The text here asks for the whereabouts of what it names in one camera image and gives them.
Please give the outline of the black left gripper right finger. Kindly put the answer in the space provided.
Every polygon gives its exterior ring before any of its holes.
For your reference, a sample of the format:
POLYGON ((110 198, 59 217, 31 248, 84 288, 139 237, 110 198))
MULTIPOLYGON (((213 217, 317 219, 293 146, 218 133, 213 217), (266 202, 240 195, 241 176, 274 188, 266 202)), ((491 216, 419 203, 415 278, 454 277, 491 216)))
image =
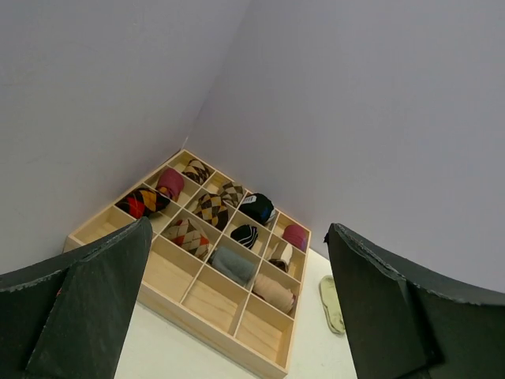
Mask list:
POLYGON ((502 378, 504 295, 333 223, 325 236, 359 378, 502 378))

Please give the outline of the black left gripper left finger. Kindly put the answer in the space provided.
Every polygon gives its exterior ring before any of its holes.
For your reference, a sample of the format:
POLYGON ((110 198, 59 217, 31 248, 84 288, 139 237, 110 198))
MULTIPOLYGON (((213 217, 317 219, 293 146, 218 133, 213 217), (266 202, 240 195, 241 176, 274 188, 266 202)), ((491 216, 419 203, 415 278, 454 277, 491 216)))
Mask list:
POLYGON ((112 378, 152 244, 143 217, 1 276, 3 378, 112 378))

